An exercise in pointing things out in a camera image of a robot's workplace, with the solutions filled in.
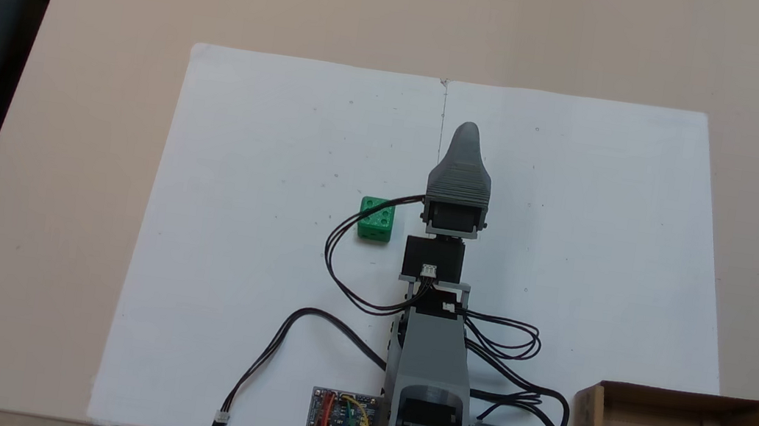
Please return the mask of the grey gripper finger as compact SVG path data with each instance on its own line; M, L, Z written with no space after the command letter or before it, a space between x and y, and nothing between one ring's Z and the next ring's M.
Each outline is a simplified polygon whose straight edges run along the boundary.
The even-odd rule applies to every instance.
M480 138L476 124L457 127L446 154L430 172L428 199L488 205L492 179L484 166Z

